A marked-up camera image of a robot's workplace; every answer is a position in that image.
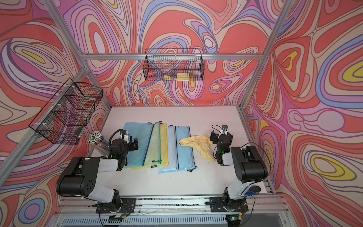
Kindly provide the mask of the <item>yellow wiping cloth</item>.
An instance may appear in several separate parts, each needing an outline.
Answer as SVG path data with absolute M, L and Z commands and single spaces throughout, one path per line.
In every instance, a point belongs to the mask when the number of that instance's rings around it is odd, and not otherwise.
M 191 147 L 200 154 L 202 159 L 209 160 L 210 162 L 215 161 L 213 151 L 211 150 L 213 143 L 206 134 L 181 139 L 178 141 L 178 145 L 182 147 Z

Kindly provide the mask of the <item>light blue mesh document bag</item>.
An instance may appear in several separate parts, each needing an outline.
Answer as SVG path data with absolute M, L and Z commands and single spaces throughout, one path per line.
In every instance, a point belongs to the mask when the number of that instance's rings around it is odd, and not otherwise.
M 194 153 L 191 147 L 182 147 L 178 141 L 191 136 L 189 126 L 174 126 L 176 130 L 176 144 L 179 169 L 175 172 L 188 171 L 192 172 L 198 167 L 195 165 Z

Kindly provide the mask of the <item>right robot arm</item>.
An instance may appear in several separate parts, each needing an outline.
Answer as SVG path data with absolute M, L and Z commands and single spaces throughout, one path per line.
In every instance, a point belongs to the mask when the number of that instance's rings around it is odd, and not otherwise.
M 210 197 L 206 204 L 211 212 L 246 213 L 249 210 L 246 197 L 261 191 L 258 183 L 268 177 L 268 168 L 255 146 L 231 146 L 233 135 L 228 132 L 227 125 L 222 125 L 219 132 L 212 131 L 210 141 L 216 145 L 214 158 L 217 163 L 233 166 L 235 179 L 221 197 Z

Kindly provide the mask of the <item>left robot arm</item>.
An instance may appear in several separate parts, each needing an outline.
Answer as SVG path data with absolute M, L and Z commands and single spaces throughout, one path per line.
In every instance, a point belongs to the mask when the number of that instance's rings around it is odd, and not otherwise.
M 139 149 L 137 138 L 127 130 L 115 131 L 107 145 L 107 157 L 75 157 L 61 173 L 56 183 L 56 192 L 62 197 L 81 197 L 96 202 L 92 207 L 97 214 L 124 214 L 134 212 L 135 198 L 122 199 L 116 189 L 99 183 L 100 173 L 120 172 L 128 165 L 127 155 Z

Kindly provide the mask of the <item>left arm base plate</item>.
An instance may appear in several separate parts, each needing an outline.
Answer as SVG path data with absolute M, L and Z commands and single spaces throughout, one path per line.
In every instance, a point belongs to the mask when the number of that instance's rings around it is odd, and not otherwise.
M 97 214 L 132 214 L 136 208 L 136 198 L 121 198 L 110 203 L 98 203 L 93 207 L 96 207 Z

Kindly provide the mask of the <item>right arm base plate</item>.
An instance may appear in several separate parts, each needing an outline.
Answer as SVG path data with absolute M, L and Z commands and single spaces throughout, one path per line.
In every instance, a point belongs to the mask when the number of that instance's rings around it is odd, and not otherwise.
M 224 197 L 210 197 L 205 205 L 210 207 L 211 212 L 239 212 L 249 211 L 246 199 L 232 200 Z

